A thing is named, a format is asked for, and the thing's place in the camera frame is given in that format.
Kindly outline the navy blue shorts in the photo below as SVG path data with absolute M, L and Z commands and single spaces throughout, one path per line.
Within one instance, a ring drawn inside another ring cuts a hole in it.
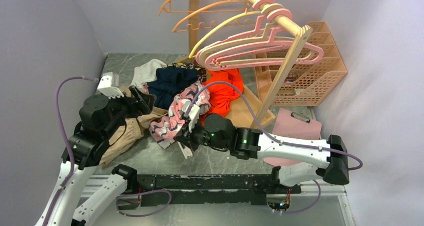
M 156 79 L 147 82 L 148 91 L 156 96 L 154 106 L 168 109 L 174 96 L 195 83 L 198 79 L 196 69 L 166 67 L 156 70 Z

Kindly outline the pink patterned shorts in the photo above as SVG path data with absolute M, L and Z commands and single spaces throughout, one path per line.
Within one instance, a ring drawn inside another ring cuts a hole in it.
M 166 149 L 174 143 L 174 136 L 185 123 L 182 119 L 182 109 L 185 103 L 189 104 L 202 88 L 203 84 L 200 81 L 196 81 L 182 92 L 176 94 L 168 108 L 168 114 L 150 123 L 150 134 L 161 148 Z

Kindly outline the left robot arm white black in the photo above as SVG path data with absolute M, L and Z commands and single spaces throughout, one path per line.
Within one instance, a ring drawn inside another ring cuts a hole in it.
M 150 114 L 155 95 L 145 94 L 135 86 L 130 96 L 120 90 L 88 97 L 79 111 L 80 124 L 68 139 L 70 150 L 62 154 L 55 189 L 37 221 L 37 225 L 93 225 L 117 196 L 140 190 L 137 171 L 118 165 L 103 185 L 84 203 L 79 204 L 88 180 L 110 147 L 110 138 L 127 118 Z

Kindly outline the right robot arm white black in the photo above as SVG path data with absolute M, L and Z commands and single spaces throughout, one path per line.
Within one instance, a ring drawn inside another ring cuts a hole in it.
M 281 166 L 278 174 L 270 179 L 270 187 L 276 193 L 316 179 L 336 185 L 350 182 L 348 151 L 337 135 L 330 135 L 327 140 L 282 137 L 236 127 L 229 119 L 213 113 L 203 123 L 193 124 L 192 120 L 185 118 L 174 140 L 192 151 L 202 145 L 228 151 L 231 156 L 243 160 L 278 158 L 297 161 L 295 165 Z

